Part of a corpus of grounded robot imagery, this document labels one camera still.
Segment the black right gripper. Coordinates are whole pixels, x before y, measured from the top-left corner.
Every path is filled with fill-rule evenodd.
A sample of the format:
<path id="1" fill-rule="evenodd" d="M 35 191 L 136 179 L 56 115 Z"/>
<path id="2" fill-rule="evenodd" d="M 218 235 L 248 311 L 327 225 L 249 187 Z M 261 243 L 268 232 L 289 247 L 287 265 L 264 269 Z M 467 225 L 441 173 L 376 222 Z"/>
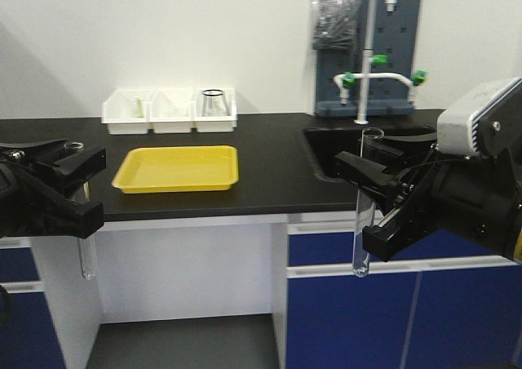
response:
<path id="1" fill-rule="evenodd" d="M 518 257 L 518 168 L 509 149 L 496 158 L 443 164 L 437 173 L 435 136 L 384 136 L 370 148 L 377 152 L 371 159 L 348 151 L 334 157 L 337 176 L 383 213 L 382 222 L 363 228 L 365 250 L 388 261 L 443 229 Z"/>

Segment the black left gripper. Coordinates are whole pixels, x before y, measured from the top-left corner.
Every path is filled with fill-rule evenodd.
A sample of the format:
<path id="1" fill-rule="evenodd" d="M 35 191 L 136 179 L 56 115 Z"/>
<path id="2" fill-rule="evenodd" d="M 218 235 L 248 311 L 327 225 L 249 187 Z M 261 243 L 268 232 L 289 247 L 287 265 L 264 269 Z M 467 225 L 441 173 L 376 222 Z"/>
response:
<path id="1" fill-rule="evenodd" d="M 103 204 L 78 203 L 54 189 L 79 189 L 105 168 L 105 149 L 81 142 L 2 143 L 1 238 L 90 237 L 104 225 Z"/>

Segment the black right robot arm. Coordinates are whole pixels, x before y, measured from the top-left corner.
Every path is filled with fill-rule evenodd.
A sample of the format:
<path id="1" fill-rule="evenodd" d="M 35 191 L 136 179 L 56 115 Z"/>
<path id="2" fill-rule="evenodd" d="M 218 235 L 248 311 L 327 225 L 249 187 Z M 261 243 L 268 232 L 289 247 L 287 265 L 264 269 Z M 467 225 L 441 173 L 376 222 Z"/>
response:
<path id="1" fill-rule="evenodd" d="M 506 147 L 494 156 L 442 153 L 430 141 L 387 136 L 369 142 L 369 156 L 338 153 L 338 176 L 383 213 L 363 229 L 363 248 L 388 261 L 445 230 L 508 260 L 521 260 L 521 166 Z"/>

